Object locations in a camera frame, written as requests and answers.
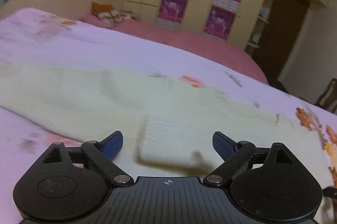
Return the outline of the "cream knit small garment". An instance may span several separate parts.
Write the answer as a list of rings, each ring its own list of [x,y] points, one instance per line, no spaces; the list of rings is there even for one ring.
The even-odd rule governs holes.
[[[181,76],[112,68],[1,64],[1,222],[19,223],[12,192],[54,141],[124,134],[116,162],[133,176],[200,175],[217,167],[215,131],[268,147],[282,142],[323,188],[333,185],[322,142],[335,117],[246,76]]]

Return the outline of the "dark wooden chair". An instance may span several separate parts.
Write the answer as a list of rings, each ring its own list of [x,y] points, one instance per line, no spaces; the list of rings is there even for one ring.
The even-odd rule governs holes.
[[[337,79],[332,78],[330,80],[326,90],[322,95],[319,96],[315,102],[315,106],[320,107],[330,113],[336,113],[336,100],[337,100],[337,89],[336,89]]]

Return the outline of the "cream corner shelf unit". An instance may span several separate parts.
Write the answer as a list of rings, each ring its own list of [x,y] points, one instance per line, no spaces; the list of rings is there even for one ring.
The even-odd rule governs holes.
[[[271,8],[275,1],[276,0],[263,0],[254,29],[245,48],[245,52],[247,52],[249,56],[253,56],[255,50],[260,48],[260,39],[265,28],[269,25]]]

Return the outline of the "pink checked bed sheet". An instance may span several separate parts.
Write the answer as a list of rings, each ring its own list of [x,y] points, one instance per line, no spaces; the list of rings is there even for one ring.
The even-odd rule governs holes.
[[[133,19],[109,25],[96,16],[88,14],[82,17],[80,21],[175,47],[227,66],[264,84],[268,83],[265,74],[253,59],[245,51],[230,43],[224,43],[188,31],[172,31]]]

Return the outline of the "white floral quilt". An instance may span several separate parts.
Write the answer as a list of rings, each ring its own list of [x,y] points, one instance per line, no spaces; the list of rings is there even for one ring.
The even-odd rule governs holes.
[[[181,49],[61,18],[37,9],[22,9],[1,20],[1,64],[4,63],[74,67],[84,70],[119,68],[133,73],[158,73],[176,79],[188,76],[196,79],[198,83],[215,78],[218,70],[245,76],[227,66]],[[330,172],[333,185],[325,188],[320,186],[323,198],[313,221],[255,221],[237,211],[221,189],[204,185],[203,179],[223,164],[223,159],[213,148],[212,138],[217,131],[211,136],[211,146],[221,162],[204,176],[131,175],[116,162],[124,148],[124,134],[120,131],[123,135],[123,145],[112,161],[130,175],[134,183],[113,190],[104,206],[85,223],[333,223],[336,201],[336,145],[332,134],[335,131],[336,123],[332,126],[326,125],[322,132],[322,145],[324,150],[328,151],[332,164]],[[106,137],[88,141],[100,142]],[[66,147],[80,147],[87,141],[72,146],[67,145],[65,141],[54,142],[63,142]],[[24,223],[22,216],[19,223]]]

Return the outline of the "lower right magenta poster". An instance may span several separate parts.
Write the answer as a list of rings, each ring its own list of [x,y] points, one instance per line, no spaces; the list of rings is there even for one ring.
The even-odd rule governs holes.
[[[227,41],[236,14],[212,5],[203,32],[207,35]]]

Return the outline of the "dark wooden door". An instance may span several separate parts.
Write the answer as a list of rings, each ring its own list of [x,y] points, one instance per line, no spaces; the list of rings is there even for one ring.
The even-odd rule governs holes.
[[[276,0],[271,6],[253,60],[261,68],[269,85],[279,88],[278,78],[289,60],[306,18],[308,0]]]

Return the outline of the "orange patterned pillow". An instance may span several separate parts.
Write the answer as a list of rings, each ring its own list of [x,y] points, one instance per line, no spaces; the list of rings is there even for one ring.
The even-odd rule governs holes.
[[[123,13],[118,11],[111,4],[100,4],[97,2],[93,2],[91,4],[91,13],[100,21],[112,26],[128,20],[136,21],[137,19],[136,16],[130,13]]]

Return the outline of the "lower left magenta poster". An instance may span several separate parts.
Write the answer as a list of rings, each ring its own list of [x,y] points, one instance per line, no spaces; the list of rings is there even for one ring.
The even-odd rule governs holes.
[[[170,30],[180,30],[188,0],[162,0],[155,25]]]

